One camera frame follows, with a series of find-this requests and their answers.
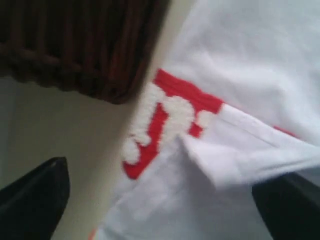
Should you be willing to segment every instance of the cotton cloth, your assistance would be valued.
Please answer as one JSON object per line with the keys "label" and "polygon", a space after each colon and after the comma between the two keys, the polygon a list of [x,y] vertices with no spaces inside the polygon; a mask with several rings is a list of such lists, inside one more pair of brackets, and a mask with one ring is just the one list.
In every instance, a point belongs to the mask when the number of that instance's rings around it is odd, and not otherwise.
{"label": "cotton cloth", "polygon": [[305,169],[320,184],[319,16],[316,0],[198,0],[93,239],[272,239],[251,184]]}

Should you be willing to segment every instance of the black object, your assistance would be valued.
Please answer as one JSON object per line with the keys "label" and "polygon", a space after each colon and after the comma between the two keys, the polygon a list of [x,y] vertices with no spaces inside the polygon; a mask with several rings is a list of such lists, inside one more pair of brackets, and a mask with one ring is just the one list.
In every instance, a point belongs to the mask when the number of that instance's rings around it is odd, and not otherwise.
{"label": "black object", "polygon": [[66,158],[41,164],[0,191],[0,239],[49,240],[69,195]]}
{"label": "black object", "polygon": [[255,204],[274,240],[320,239],[320,188],[296,173],[253,186]]}

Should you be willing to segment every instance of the white fabric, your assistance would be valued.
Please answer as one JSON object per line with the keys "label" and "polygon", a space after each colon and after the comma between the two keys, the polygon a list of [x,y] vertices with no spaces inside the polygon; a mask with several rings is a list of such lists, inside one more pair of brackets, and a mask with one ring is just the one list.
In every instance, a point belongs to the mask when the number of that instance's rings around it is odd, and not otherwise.
{"label": "white fabric", "polygon": [[163,68],[241,111],[123,181],[96,239],[270,240],[243,184],[319,164],[319,16],[317,0],[198,0]]}

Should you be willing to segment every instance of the embroidered patch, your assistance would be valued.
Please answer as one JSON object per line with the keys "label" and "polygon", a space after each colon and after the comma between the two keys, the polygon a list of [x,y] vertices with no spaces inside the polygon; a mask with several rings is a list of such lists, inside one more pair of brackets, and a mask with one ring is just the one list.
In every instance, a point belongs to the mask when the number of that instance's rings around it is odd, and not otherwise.
{"label": "embroidered patch", "polygon": [[141,96],[141,103],[123,149],[123,168],[137,179],[162,147],[177,134],[198,138],[223,101],[190,82],[160,69]]}

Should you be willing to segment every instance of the woven texture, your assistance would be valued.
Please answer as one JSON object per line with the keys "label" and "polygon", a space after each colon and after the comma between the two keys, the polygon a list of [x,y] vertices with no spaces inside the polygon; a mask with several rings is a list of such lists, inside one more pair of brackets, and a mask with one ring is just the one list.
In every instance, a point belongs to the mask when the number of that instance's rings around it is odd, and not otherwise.
{"label": "woven texture", "polygon": [[4,0],[2,74],[120,104],[146,70],[168,0]]}

